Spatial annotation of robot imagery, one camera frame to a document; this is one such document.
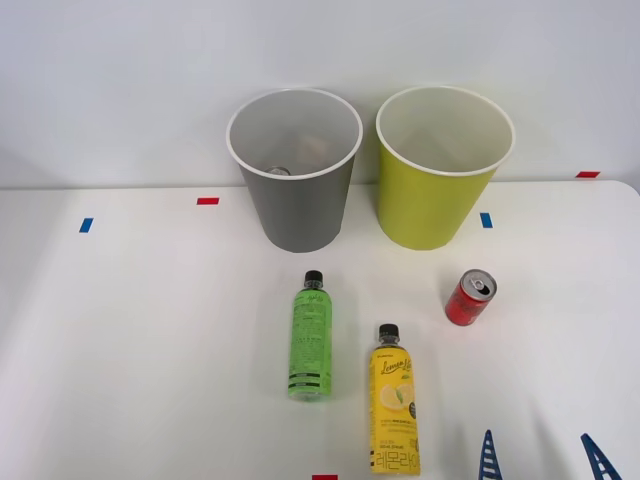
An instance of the can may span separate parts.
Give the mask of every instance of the can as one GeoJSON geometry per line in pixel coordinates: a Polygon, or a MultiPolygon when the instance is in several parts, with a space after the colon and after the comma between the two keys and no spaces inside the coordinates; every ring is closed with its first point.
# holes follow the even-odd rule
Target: can
{"type": "Polygon", "coordinates": [[[282,175],[283,177],[291,176],[291,172],[284,167],[269,167],[265,169],[265,172],[271,175],[282,175]]]}
{"type": "Polygon", "coordinates": [[[444,311],[452,323],[466,327],[476,321],[497,290],[498,284],[487,272],[469,270],[462,275],[444,311]]]}

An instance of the yellow-green bucket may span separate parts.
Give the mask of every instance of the yellow-green bucket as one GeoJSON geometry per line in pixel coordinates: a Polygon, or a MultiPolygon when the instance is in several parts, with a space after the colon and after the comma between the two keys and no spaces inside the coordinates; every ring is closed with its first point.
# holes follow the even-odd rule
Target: yellow-green bucket
{"type": "Polygon", "coordinates": [[[509,157],[515,131],[488,98],[457,87],[416,87],[378,111],[378,220],[414,250],[446,245],[509,157]]]}

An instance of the blue object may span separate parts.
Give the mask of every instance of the blue object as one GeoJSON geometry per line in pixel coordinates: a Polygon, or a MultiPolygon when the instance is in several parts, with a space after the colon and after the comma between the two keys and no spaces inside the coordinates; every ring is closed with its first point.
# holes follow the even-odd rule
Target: blue object
{"type": "Polygon", "coordinates": [[[89,229],[91,228],[92,223],[93,218],[85,218],[82,221],[82,225],[80,225],[80,233],[89,233],[89,229]]]}
{"type": "Polygon", "coordinates": [[[591,440],[589,435],[585,433],[580,437],[580,440],[582,440],[584,449],[587,451],[591,470],[596,480],[622,480],[622,477],[618,475],[611,462],[604,456],[602,450],[591,440]]]}
{"type": "Polygon", "coordinates": [[[491,223],[491,215],[488,213],[481,213],[480,220],[482,220],[482,226],[484,228],[493,228],[493,223],[491,223]]]}
{"type": "Polygon", "coordinates": [[[493,448],[493,436],[491,430],[487,430],[484,434],[484,442],[482,443],[482,454],[480,455],[480,473],[478,480],[502,480],[500,466],[498,465],[498,457],[496,450],[493,448]]]}

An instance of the bottle cap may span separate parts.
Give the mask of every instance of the bottle cap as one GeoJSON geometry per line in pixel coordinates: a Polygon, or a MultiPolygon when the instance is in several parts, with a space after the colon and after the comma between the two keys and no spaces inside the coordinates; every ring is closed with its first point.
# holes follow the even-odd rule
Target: bottle cap
{"type": "Polygon", "coordinates": [[[384,325],[380,325],[380,338],[382,337],[398,337],[400,338],[400,333],[398,331],[398,326],[393,323],[385,323],[384,325]]]}
{"type": "Polygon", "coordinates": [[[317,270],[309,270],[304,275],[304,282],[320,282],[322,283],[322,272],[317,270]]]}

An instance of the green plastic bottle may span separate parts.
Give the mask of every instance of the green plastic bottle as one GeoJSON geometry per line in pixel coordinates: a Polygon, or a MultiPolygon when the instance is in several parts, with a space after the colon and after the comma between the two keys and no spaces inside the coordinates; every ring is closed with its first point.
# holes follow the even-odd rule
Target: green plastic bottle
{"type": "Polygon", "coordinates": [[[293,302],[289,397],[294,400],[331,395],[331,297],[322,286],[322,273],[307,272],[293,302]]]}

